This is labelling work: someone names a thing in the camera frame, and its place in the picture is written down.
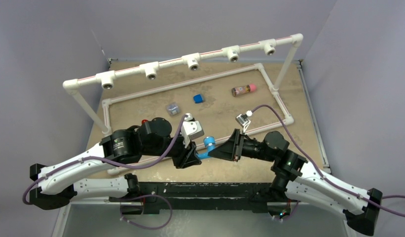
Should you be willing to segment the blue water faucet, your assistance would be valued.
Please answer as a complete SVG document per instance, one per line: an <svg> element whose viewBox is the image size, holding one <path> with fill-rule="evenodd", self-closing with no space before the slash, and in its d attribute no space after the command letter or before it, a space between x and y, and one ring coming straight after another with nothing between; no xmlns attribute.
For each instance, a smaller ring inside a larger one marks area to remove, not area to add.
<svg viewBox="0 0 405 237"><path fill-rule="evenodd" d="M197 153L197 156L200 160L211 158L209 156L209 152L212 151L216 147L215 138L213 136L208 136L203 140L204 147L206 152L204 153Z"/></svg>

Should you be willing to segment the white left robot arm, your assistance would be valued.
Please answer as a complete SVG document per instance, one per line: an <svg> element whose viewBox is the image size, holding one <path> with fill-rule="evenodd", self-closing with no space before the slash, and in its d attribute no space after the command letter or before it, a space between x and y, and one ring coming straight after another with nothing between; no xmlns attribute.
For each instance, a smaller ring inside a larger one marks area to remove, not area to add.
<svg viewBox="0 0 405 237"><path fill-rule="evenodd" d="M200 122L190 115L181 118L176 132L164 118L116 130L89 150L59 164L33 164L33 183L24 191L23 203L52 210L84 198L134 202L141 194L136 175L111 179L92 179L91 175L113 166L138 170L155 165L154 161L139 164L142 156L155 156L157 161L171 158L178 169L200 165L195 139L203 135Z"/></svg>

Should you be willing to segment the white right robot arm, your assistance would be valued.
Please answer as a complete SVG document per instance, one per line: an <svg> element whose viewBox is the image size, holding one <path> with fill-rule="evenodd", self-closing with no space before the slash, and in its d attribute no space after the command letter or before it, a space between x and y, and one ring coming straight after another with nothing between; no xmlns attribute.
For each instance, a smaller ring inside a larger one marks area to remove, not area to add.
<svg viewBox="0 0 405 237"><path fill-rule="evenodd" d="M260 142L235 129L225 143L208 154L229 161L248 157L272 162L275 178L270 194L274 200L306 202L346 220L350 228L363 235L374 235L380 210L376 205L381 203L382 192L355 187L316 169L307 158L291 151L289 142L278 131L267 133Z"/></svg>

